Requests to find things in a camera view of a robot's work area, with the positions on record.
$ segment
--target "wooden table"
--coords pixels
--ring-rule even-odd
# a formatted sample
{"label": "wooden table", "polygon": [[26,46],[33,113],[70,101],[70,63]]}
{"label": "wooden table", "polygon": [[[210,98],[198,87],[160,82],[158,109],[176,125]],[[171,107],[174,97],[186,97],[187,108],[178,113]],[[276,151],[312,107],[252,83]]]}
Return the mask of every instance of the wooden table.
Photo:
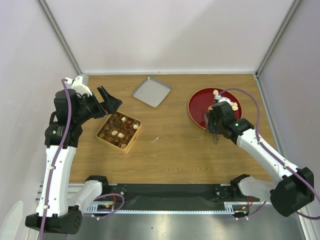
{"label": "wooden table", "polygon": [[[241,88],[262,101],[251,74],[156,75],[172,86],[164,101],[153,108],[132,97],[146,75],[90,76],[89,87],[101,101],[97,87],[123,101],[120,112],[142,121],[142,132],[128,154],[100,143],[96,133],[106,118],[91,119],[83,125],[73,160],[70,182],[84,183],[89,175],[107,176],[110,183],[229,183],[241,174],[270,180],[264,169],[231,140],[212,136],[198,127],[188,114],[188,101],[203,88]],[[243,115],[254,125],[257,109],[241,92]],[[265,111],[261,113],[261,135],[274,146]]]}

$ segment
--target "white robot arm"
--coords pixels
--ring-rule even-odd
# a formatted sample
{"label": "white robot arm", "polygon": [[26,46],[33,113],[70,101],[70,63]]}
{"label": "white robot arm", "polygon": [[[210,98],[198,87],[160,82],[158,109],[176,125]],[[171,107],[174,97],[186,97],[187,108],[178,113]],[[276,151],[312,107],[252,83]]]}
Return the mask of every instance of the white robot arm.
{"label": "white robot arm", "polygon": [[[315,199],[312,191],[288,169],[293,170],[313,187],[314,175],[312,171],[307,167],[299,169],[279,154],[260,135],[258,135],[258,140],[254,126],[245,118],[237,120],[229,103],[222,101],[214,104],[206,118],[208,119],[209,133],[221,134],[232,140],[234,144],[248,152],[273,180],[273,182],[257,180],[245,174],[239,176],[231,181],[231,184],[232,182],[236,183],[243,195],[271,202],[274,208],[285,217]],[[262,144],[282,160],[284,165],[272,157],[262,147]]]}
{"label": "white robot arm", "polygon": [[[69,110],[66,92],[62,90],[55,95],[56,111],[51,114],[49,127],[45,131],[46,168],[41,197],[35,214],[26,217],[25,225],[39,230],[46,209],[44,224],[46,232],[75,234],[79,230],[83,210],[86,210],[96,197],[108,194],[110,191],[106,177],[90,176],[79,192],[68,201],[70,170],[82,133],[81,126],[91,118],[97,119],[115,113],[122,101],[108,94],[104,87],[100,86],[97,89],[104,101],[98,102],[87,86],[86,75],[79,75],[75,79],[66,78],[66,83],[70,85],[68,93],[71,101],[68,135],[53,166],[54,156],[66,129]],[[52,177],[49,183],[50,191],[47,192],[50,171]]]}

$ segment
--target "red tray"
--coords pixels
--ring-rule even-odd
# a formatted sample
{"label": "red tray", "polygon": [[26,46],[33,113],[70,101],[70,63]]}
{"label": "red tray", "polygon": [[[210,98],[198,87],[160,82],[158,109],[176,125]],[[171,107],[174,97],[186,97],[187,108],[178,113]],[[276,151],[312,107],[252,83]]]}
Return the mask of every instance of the red tray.
{"label": "red tray", "polygon": [[[218,90],[219,93],[223,91],[221,88],[204,88],[197,91],[189,100],[188,111],[192,120],[204,130],[206,129],[206,122],[204,114],[208,112],[208,107],[215,103],[213,91]],[[222,93],[222,97],[230,99],[232,102],[238,104],[238,110],[234,112],[236,119],[240,119],[242,116],[242,107],[239,100],[233,96],[230,92]]]}

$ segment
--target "gray tray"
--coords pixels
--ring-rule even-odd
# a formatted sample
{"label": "gray tray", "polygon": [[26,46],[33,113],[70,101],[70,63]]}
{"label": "gray tray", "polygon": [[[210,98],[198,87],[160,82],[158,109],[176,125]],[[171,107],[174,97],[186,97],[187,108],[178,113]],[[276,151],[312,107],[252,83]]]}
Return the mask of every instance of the gray tray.
{"label": "gray tray", "polygon": [[148,76],[140,86],[134,90],[132,96],[156,108],[171,91],[171,86]]}

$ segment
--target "metal floor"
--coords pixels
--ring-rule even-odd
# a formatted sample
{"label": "metal floor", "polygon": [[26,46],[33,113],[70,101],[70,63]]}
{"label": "metal floor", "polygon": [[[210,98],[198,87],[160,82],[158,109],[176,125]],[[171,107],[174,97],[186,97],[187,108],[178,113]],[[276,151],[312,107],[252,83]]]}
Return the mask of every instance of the metal floor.
{"label": "metal floor", "polygon": [[[46,240],[64,240],[46,234]],[[266,205],[249,220],[212,214],[115,214],[97,221],[85,217],[68,240],[305,240],[299,218],[279,215]]]}

